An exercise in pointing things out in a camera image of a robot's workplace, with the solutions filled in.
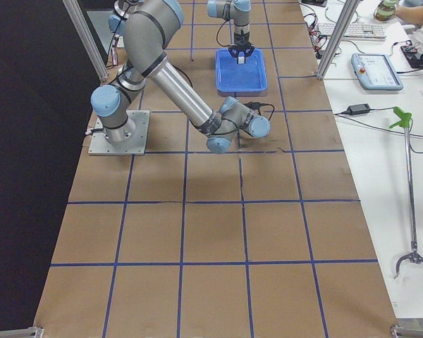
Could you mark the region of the person forearm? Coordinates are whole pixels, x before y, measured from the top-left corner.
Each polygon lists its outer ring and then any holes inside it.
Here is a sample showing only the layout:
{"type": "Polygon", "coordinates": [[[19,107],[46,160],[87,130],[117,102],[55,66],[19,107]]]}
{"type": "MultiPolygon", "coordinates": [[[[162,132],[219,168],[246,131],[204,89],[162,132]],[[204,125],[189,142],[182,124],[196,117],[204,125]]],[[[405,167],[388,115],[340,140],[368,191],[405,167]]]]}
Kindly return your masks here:
{"type": "Polygon", "coordinates": [[[423,25],[423,6],[396,6],[396,16],[409,24],[423,25]]]}

